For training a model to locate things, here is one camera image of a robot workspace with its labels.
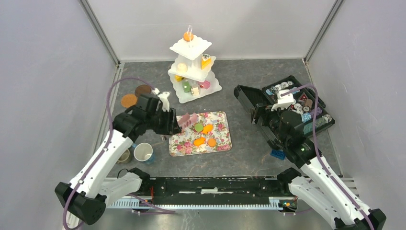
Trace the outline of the green toy cake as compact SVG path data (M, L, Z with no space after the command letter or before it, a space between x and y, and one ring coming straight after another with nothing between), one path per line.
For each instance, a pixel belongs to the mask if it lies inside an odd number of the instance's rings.
M192 90L192 87L188 81L183 81L182 82L182 89L185 93L190 93Z

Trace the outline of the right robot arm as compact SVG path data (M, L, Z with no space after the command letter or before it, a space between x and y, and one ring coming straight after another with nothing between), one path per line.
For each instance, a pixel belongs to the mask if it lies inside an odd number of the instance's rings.
M318 186L314 188L305 178L298 175L284 177L277 181L277 191L288 196L293 193L303 199L320 214L334 230L381 230L386 215L380 209L371 209L361 201L329 168L329 164L318 149L316 117L311 122L312 152L316 155L300 167Z

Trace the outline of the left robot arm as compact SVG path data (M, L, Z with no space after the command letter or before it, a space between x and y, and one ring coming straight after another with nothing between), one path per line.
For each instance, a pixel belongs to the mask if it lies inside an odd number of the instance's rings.
M70 213L80 219L79 227L96 223L106 208L123 196L149 192L150 181L134 172L128 172L106 186L102 184L139 136L147 130L172 136L197 122L196 113L178 119L176 110L169 106L168 95L168 92L142 94L135 105L113 118L106 138L82 170L69 183L60 182L55 187L64 214Z

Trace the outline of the cream cupcake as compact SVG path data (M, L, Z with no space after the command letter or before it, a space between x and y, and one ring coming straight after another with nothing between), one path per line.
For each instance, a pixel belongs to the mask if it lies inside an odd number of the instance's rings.
M179 63L176 67L177 72L184 73L188 71L188 66L185 63Z

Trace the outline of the pink toy cake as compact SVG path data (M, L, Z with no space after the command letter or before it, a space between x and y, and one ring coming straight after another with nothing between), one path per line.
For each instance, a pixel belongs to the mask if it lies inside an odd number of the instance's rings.
M203 82L198 82L198 85L202 89L209 89L211 86L211 83L209 81L205 80Z

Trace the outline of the white and blue mug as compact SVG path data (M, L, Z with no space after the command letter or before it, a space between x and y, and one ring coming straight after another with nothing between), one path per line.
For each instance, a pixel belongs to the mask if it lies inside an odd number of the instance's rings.
M142 163L150 165L155 160L153 148L148 143L132 144L134 158Z

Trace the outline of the green macaron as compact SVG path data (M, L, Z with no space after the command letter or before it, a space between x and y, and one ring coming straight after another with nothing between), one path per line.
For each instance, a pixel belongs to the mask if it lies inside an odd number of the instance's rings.
M194 125L194 130L195 130L196 132L202 132L203 129L204 129L204 125L202 125L202 124L200 124L200 123L197 123L197 124Z

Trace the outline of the yellow toy cake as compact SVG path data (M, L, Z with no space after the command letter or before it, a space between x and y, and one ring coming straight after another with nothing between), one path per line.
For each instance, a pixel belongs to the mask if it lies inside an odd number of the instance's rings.
M177 81L177 82L180 82L180 81L182 81L184 79L184 77L182 77L182 76L179 76L179 75L176 75L175 76L175 80Z

